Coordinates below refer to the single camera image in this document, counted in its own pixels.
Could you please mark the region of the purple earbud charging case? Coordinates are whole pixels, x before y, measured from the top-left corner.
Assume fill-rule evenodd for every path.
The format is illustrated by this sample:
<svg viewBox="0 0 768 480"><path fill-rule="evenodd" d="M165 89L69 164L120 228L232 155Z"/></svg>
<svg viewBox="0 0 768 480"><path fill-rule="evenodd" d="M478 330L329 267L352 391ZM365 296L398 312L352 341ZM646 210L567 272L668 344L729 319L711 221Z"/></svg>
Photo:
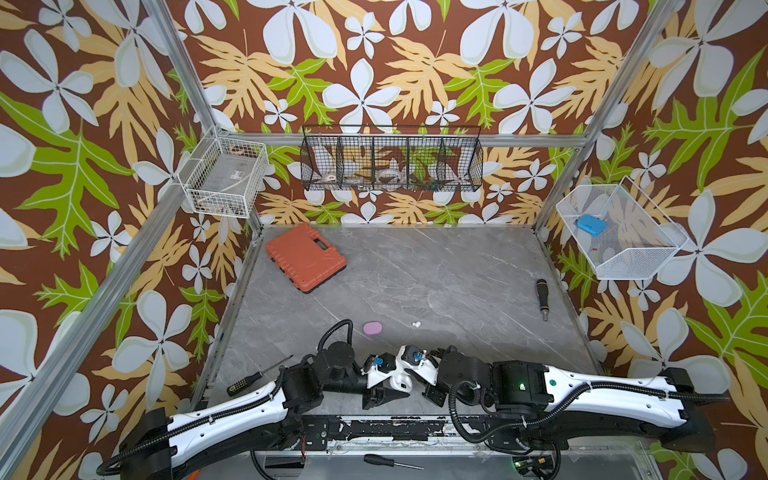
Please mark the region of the purple earbud charging case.
<svg viewBox="0 0 768 480"><path fill-rule="evenodd" d="M383 324L378 321L366 322L363 325L363 333L367 336L378 336L383 332Z"/></svg>

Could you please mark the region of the white earbud charging case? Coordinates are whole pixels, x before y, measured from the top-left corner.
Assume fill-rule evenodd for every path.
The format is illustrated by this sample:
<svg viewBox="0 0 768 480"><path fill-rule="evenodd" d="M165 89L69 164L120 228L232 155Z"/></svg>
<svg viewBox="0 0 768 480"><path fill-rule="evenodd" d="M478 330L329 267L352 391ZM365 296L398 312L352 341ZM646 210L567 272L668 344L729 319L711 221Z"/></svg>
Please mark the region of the white earbud charging case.
<svg viewBox="0 0 768 480"><path fill-rule="evenodd" d="M407 373L398 373L389 378L392 389L409 394L413 389L412 378Z"/></svg>

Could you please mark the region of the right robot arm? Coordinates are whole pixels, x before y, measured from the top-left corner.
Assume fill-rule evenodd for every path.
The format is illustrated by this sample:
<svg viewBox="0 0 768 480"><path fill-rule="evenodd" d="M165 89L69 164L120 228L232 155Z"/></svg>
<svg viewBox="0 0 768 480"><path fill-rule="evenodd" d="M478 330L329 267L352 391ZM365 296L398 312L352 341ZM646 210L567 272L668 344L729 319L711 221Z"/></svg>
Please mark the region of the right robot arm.
<svg viewBox="0 0 768 480"><path fill-rule="evenodd" d="M541 363L487 363L455 347L403 353L426 384L425 397L448 408L466 442L492 449L564 449L572 438L631 436L664 447L706 453L714 431L700 407L728 401L726 393L696 391L688 373L611 379Z"/></svg>

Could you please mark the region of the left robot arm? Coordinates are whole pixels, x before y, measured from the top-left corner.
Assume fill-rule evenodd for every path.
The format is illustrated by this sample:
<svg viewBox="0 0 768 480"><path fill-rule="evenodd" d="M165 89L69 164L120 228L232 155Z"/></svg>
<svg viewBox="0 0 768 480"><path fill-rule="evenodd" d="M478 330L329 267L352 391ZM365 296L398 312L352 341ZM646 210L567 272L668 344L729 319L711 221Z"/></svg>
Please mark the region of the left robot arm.
<svg viewBox="0 0 768 480"><path fill-rule="evenodd" d="M352 340L332 342L349 319L320 338L315 352L298 363L280 365L275 380L250 393L235 386L234 398L202 410L144 414L117 452L96 469L100 477L180 479L203 466L245 450L286 448L303 436L304 413L327 392L358 395L370 410L409 395L412 382L396 356L370 356L358 364Z"/></svg>

